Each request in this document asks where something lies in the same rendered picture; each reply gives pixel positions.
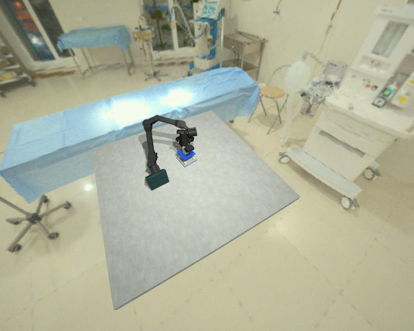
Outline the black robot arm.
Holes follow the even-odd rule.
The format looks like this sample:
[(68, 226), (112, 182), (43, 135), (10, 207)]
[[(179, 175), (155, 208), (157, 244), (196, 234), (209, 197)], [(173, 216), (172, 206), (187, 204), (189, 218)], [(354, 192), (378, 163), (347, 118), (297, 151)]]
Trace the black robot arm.
[[(183, 120), (173, 120), (170, 118), (166, 118), (163, 116), (159, 116), (159, 115), (155, 115), (149, 119), (145, 119), (143, 120), (143, 126), (144, 129), (146, 131), (146, 135), (147, 135), (147, 142), (148, 142), (148, 149), (149, 149), (149, 154), (148, 154), (148, 164), (147, 166), (149, 167), (152, 175), (159, 172), (160, 168), (159, 166), (156, 164), (157, 161), (157, 152), (155, 153), (154, 151), (154, 146), (153, 146), (153, 135), (152, 135), (152, 128), (153, 128), (153, 124), (155, 124), (157, 121), (162, 121), (165, 123), (169, 123), (172, 124), (178, 128), (177, 130), (177, 134), (180, 135), (181, 139), (186, 139), (187, 137), (188, 139), (188, 143), (190, 144), (190, 142), (194, 141), (194, 136), (197, 136), (197, 131), (196, 131), (196, 127), (192, 127), (189, 128), (185, 121)], [(184, 129), (185, 130), (184, 130)]]

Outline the blue plate with beige square handle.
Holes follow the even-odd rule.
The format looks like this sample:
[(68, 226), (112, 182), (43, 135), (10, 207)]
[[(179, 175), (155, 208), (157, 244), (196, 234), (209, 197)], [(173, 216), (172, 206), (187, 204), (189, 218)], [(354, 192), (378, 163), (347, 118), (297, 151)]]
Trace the blue plate with beige square handle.
[(180, 155), (180, 157), (183, 160), (186, 160), (186, 159), (190, 158), (191, 156), (195, 155), (195, 153), (193, 151), (186, 153), (184, 148), (185, 148), (185, 146), (182, 146), (182, 149), (177, 151), (177, 153)]

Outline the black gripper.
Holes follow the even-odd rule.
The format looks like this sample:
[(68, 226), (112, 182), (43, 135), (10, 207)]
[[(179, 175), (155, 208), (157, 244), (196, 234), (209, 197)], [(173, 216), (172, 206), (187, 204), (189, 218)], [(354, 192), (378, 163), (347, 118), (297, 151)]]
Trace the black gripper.
[(186, 153), (191, 152), (191, 151), (194, 150), (194, 147), (191, 144), (188, 144), (188, 139), (189, 139), (188, 137), (186, 139), (181, 139), (180, 136), (176, 137), (176, 141), (177, 142), (179, 141), (178, 144), (181, 147), (185, 146), (184, 150), (185, 150)]

